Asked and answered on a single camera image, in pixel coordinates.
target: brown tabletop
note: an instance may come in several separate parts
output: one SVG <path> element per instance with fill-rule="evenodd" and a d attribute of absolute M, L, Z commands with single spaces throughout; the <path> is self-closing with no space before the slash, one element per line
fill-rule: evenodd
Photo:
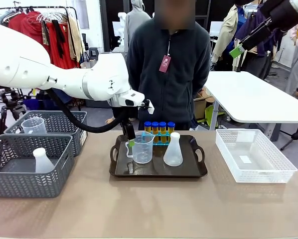
<path fill-rule="evenodd" d="M 0 237 L 298 237 L 298 173 L 288 184 L 237 184 L 215 132 L 193 135 L 209 174 L 199 180 L 121 180 L 108 172 L 120 131 L 89 134 L 62 194 L 0 199 Z"/>

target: beaker handle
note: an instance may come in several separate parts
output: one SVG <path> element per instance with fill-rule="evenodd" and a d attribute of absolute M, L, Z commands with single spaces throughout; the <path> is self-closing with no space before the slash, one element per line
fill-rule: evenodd
<path fill-rule="evenodd" d="M 128 155 L 128 154 L 129 154 L 129 147 L 128 147 L 128 145 L 129 145 L 129 142 L 126 142 L 127 157 L 128 157 L 128 158 L 133 158 L 132 156 L 129 156 L 129 155 Z"/>

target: gray basket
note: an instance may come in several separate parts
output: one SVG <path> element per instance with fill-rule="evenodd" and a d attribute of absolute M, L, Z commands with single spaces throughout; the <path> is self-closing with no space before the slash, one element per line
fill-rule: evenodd
<path fill-rule="evenodd" d="M 0 136 L 0 197 L 54 198 L 74 165 L 70 135 L 3 134 Z M 33 151 L 45 148 L 55 165 L 49 173 L 35 173 Z"/>
<path fill-rule="evenodd" d="M 72 114 L 80 120 L 80 122 L 87 123 L 87 112 L 72 111 Z M 40 117 L 45 121 L 47 133 L 50 134 L 70 134 L 73 136 L 73 151 L 74 156 L 78 156 L 81 152 L 82 146 L 88 136 L 86 131 L 76 127 L 62 111 L 29 111 L 22 118 L 17 120 L 11 127 L 6 129 L 4 133 L 24 133 L 21 124 L 30 118 Z"/>

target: measuring cup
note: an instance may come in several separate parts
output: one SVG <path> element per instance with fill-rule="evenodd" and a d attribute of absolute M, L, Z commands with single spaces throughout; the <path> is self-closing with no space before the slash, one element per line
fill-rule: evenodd
<path fill-rule="evenodd" d="M 27 133 L 27 134 L 45 134 L 45 133 L 47 133 L 44 119 L 39 118 L 39 117 L 27 119 L 23 123 L 21 123 L 21 126 L 24 130 L 24 133 Z"/>
<path fill-rule="evenodd" d="M 146 164 L 152 160 L 153 139 L 155 135 L 149 132 L 137 132 L 135 145 L 132 147 L 133 155 L 129 155 L 129 142 L 126 142 L 127 157 L 133 158 L 134 162 Z"/>

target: white plastic flask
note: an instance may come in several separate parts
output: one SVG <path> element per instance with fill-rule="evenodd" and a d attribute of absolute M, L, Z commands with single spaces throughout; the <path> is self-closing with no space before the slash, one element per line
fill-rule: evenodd
<path fill-rule="evenodd" d="M 54 164 L 47 157 L 44 148 L 35 149 L 33 155 L 36 159 L 36 173 L 49 173 L 55 168 Z"/>
<path fill-rule="evenodd" d="M 173 132 L 170 135 L 171 141 L 167 148 L 167 151 L 164 154 L 164 162 L 172 167 L 178 167 L 183 163 L 183 157 L 180 148 L 180 134 Z"/>

